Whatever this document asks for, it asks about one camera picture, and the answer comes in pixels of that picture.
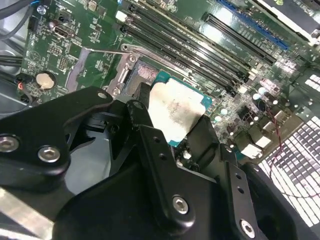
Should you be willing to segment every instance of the ram slot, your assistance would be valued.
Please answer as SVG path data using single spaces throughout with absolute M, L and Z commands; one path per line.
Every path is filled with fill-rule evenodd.
M 148 9 L 151 12 L 154 12 L 155 14 L 157 13 L 163 19 L 166 19 L 168 21 L 168 24 L 176 28 L 177 31 L 183 32 L 183 34 L 185 34 L 189 39 L 193 40 L 194 42 L 197 42 L 201 46 L 205 45 L 203 47 L 209 50 L 210 52 L 216 52 L 217 55 L 223 56 L 223 58 L 227 59 L 227 62 L 230 62 L 231 64 L 237 66 L 237 68 L 244 69 L 246 71 L 245 73 L 248 73 L 251 70 L 249 64 L 247 64 L 237 56 L 230 54 L 230 52 L 226 52 L 226 49 L 211 41 L 203 34 L 183 24 L 180 19 L 178 19 L 176 16 L 169 13 L 168 11 L 165 11 L 153 0 L 138 1 L 137 4 L 142 5 L 143 8 Z
M 171 62 L 175 65 L 184 69 L 190 69 L 199 76 L 212 81 L 216 85 L 226 90 L 232 89 L 232 84 L 230 82 L 224 79 L 219 79 L 219 77 L 215 75 L 210 75 L 208 72 L 203 71 L 200 67 L 195 66 L 194 62 L 191 62 L 174 52 L 173 49 L 166 45 L 161 38 L 156 36 L 150 37 L 149 32 L 142 31 L 139 27 L 135 26 L 132 23 L 127 23 L 126 26 L 128 27 L 126 31 L 130 36 L 132 36 L 139 42 L 145 43 L 147 46 L 149 45 L 153 50 L 156 50 L 156 52 L 160 53 L 164 58 L 171 59 Z
M 167 31 L 171 36 L 173 36 L 177 40 L 183 42 L 185 44 L 186 48 L 190 47 L 190 48 L 195 49 L 200 54 L 202 54 L 206 58 L 208 58 L 211 62 L 214 62 L 214 63 L 216 63 L 216 65 L 223 68 L 223 71 L 225 71 L 226 73 L 229 73 L 229 74 L 232 74 L 232 75 L 238 76 L 238 77 L 242 77 L 245 75 L 244 74 L 245 71 L 242 72 L 240 69 L 236 68 L 235 66 L 233 66 L 229 62 L 226 62 L 225 60 L 219 58 L 217 55 L 212 54 L 211 52 L 209 52 L 208 50 L 203 48 L 200 44 L 198 44 L 195 41 L 192 41 L 190 38 L 187 38 L 185 35 L 176 31 L 172 26 L 166 24 L 165 22 L 163 22 L 159 18 L 153 16 L 148 11 L 143 10 L 141 8 L 137 8 L 137 9 L 134 8 L 134 12 L 136 12 L 139 16 L 142 16 L 142 17 L 150 20 L 154 24 L 158 25 L 159 27 L 161 27 L 162 29 Z
M 149 26 L 148 24 L 142 22 L 139 19 L 134 19 L 133 23 L 144 32 L 149 32 L 152 38 L 157 38 L 159 41 L 163 41 L 166 48 L 170 49 L 171 51 L 175 52 L 176 54 L 180 55 L 183 59 L 193 63 L 203 71 L 209 73 L 210 75 L 215 75 L 217 78 L 225 81 L 226 83 L 237 83 L 239 80 L 234 78 L 217 67 L 214 67 L 209 62 L 204 61 L 203 59 L 199 58 L 195 53 L 188 49 L 181 46 L 180 43 L 172 40 L 168 35 L 164 34 L 163 32 L 158 31 L 157 29 Z
M 201 58 L 197 55 L 197 51 L 191 47 L 185 47 L 181 44 L 181 42 L 177 42 L 176 39 L 172 39 L 170 34 L 167 34 L 165 31 L 159 31 L 153 27 L 150 27 L 147 23 L 141 21 L 140 19 L 135 18 L 133 22 L 144 31 L 149 31 L 154 36 L 161 36 L 161 39 L 164 40 L 169 46 L 173 46 L 180 54 L 187 56 L 189 59 L 196 61 L 201 64 L 203 68 L 208 69 L 210 73 L 217 74 L 220 78 L 223 78 L 229 82 L 239 82 L 237 76 L 228 75 L 225 71 L 221 70 L 218 66 L 214 66 L 212 62 Z

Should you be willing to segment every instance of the black cable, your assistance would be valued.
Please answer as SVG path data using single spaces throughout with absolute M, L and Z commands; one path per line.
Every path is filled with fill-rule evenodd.
M 15 50 L 17 53 L 19 53 L 20 55 L 24 54 L 24 49 L 22 46 L 20 46 L 19 44 L 15 43 L 14 41 L 10 40 L 10 39 L 6 39 L 3 40 L 2 42 L 4 42 L 5 44 L 7 44 L 10 48 L 12 48 L 13 50 Z
M 22 56 L 7 56 L 7 55 L 0 55 L 0 61 L 12 61 L 12 62 L 21 62 Z
M 25 15 L 21 19 L 21 21 L 18 23 L 18 25 L 12 31 L 8 32 L 5 35 L 0 34 L 0 41 L 7 40 L 7 39 L 13 37 L 22 28 L 22 26 L 26 23 L 28 18 L 31 17 L 33 10 L 34 10 L 33 7 L 29 6 L 27 11 L 25 12 Z
M 16 114 L 19 113 L 27 108 L 29 108 L 33 102 L 32 96 L 31 94 L 28 92 L 26 85 L 25 84 L 21 84 L 22 85 L 22 92 L 26 95 L 26 97 L 28 98 L 28 103 L 27 105 L 25 105 L 23 108 L 16 110 L 16 111 L 10 111 L 10 112 L 0 112 L 0 116 L 8 116 L 8 115 L 12 115 L 12 114 Z
M 34 0 L 20 0 L 10 6 L 0 9 L 0 20 L 15 14 L 19 10 L 31 4 L 33 1 Z
M 22 62 L 21 61 L 1 61 L 0 60 L 0 66 L 5 67 L 21 67 Z
M 16 77 L 0 70 L 0 80 L 1 79 L 4 79 L 8 82 L 11 82 L 16 86 L 16 84 L 15 84 Z

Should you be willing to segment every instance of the silver screw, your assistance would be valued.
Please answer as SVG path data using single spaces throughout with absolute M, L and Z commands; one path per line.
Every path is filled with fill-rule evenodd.
M 187 202 L 180 196 L 175 196 L 172 200 L 173 207 L 180 214 L 186 214 L 189 210 Z
M 144 107 L 141 105 L 141 103 L 138 102 L 138 101 L 134 101 L 134 102 L 133 102 L 133 105 L 136 106 L 138 109 L 143 109 L 143 108 L 144 108 Z
M 54 146 L 44 146 L 38 151 L 38 157 L 46 163 L 54 163 L 59 160 L 60 152 Z
M 106 96 L 104 93 L 102 93 L 102 92 L 99 92 L 99 93 L 98 93 L 98 96 L 99 96 L 100 98 L 102 98 L 102 99 L 106 99 L 106 98 L 107 98 L 107 96 Z
M 256 237 L 254 228 L 248 223 L 246 220 L 241 219 L 240 225 L 244 233 L 251 239 L 254 239 Z
M 130 55 L 129 60 L 130 62 L 134 63 L 135 61 L 137 61 L 137 58 L 133 55 Z
M 175 163 L 176 163 L 179 167 L 183 167 L 183 166 L 184 166 L 179 159 L 177 159 Z
M 47 9 L 42 6 L 42 5 L 39 5 L 37 8 L 36 8 L 36 11 L 40 14 L 40 15 L 45 15 L 46 12 L 47 12 Z
M 0 153 L 10 153 L 17 150 L 19 141 L 13 136 L 0 137 Z
M 255 164 L 252 164 L 252 168 L 256 171 L 259 172 L 259 168 L 257 168 L 257 166 Z
M 225 149 L 229 152 L 229 153 L 232 153 L 232 150 L 230 147 L 228 147 L 227 145 L 224 145 Z

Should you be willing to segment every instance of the metal bracket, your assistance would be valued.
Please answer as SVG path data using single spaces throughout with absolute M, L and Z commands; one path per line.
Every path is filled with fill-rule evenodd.
M 135 52 L 123 54 L 116 67 L 117 74 L 114 79 L 111 80 L 106 92 L 113 98 L 118 96 L 125 86 L 125 80 L 130 70 L 132 70 L 139 59 L 140 55 Z
M 235 153 L 227 145 L 219 143 L 207 116 L 201 117 L 187 139 L 191 155 L 199 163 L 200 173 L 216 179 L 224 192 L 228 225 L 233 234 L 240 239 L 254 239 L 260 231 L 246 174 L 238 168 Z
M 91 86 L 1 119 L 0 142 L 11 150 L 0 150 L 0 185 L 44 192 L 57 187 L 80 123 L 106 111 L 112 100 Z

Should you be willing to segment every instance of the pcie slot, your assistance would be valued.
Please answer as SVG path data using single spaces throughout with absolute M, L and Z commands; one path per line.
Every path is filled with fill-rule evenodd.
M 218 18 L 213 16 L 212 14 L 208 14 L 205 22 L 210 26 L 218 29 L 223 34 L 227 35 L 231 39 L 239 42 L 243 46 L 245 46 L 249 51 L 251 51 L 257 58 L 266 62 L 269 65 L 273 65 L 277 60 L 272 57 L 270 54 L 266 53 L 264 50 L 254 45 L 248 39 L 243 37 L 241 34 L 237 33 L 231 27 L 220 21 Z
M 279 38 L 274 37 L 270 32 L 265 30 L 262 26 L 257 24 L 255 21 L 253 21 L 251 18 L 246 16 L 245 14 L 239 12 L 237 8 L 235 8 L 232 4 L 227 2 L 226 0 L 216 0 L 218 3 L 222 4 L 224 7 L 226 7 L 228 10 L 230 10 L 234 15 L 236 15 L 241 21 L 248 24 L 250 27 L 255 29 L 257 32 L 261 33 L 263 36 L 265 36 L 270 42 L 277 45 L 282 50 L 288 50 L 288 46 Z

